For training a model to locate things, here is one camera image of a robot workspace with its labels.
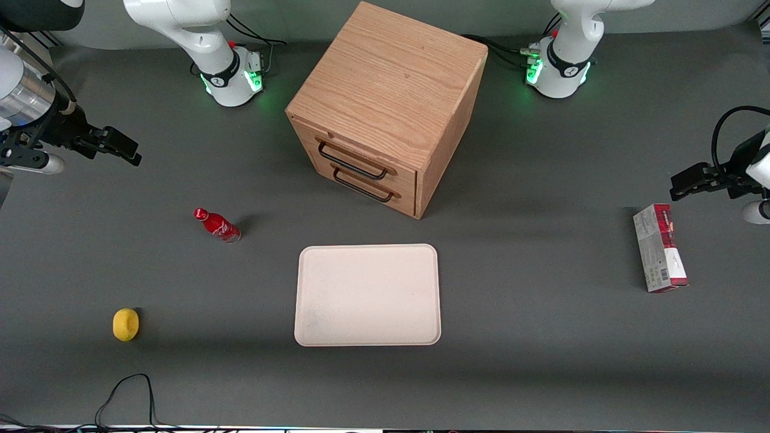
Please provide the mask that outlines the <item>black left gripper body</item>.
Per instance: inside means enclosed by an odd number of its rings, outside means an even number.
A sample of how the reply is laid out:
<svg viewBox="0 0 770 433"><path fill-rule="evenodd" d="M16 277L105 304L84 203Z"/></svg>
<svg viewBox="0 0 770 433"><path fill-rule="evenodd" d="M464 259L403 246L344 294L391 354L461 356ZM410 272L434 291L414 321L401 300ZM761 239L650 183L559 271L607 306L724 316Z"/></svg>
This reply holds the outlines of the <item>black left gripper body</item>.
<svg viewBox="0 0 770 433"><path fill-rule="evenodd" d="M721 167L728 176L728 196L731 200L743 195L762 195L765 187L748 175L747 169L761 153L768 133L763 131L740 143L732 152L730 159Z"/></svg>

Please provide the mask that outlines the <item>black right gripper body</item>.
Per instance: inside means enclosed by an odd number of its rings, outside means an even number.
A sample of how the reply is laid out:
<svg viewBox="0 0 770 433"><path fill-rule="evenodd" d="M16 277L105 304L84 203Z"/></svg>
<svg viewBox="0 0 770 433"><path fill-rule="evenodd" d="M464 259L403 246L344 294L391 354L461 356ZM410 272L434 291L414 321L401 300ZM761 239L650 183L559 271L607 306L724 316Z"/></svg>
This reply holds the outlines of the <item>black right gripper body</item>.
<svg viewBox="0 0 770 433"><path fill-rule="evenodd" d="M88 123L85 112L77 107L70 114L52 108L44 116L27 126L28 155L33 159L42 158L42 143L63 146L87 159L93 158L93 151L85 145L93 127Z"/></svg>

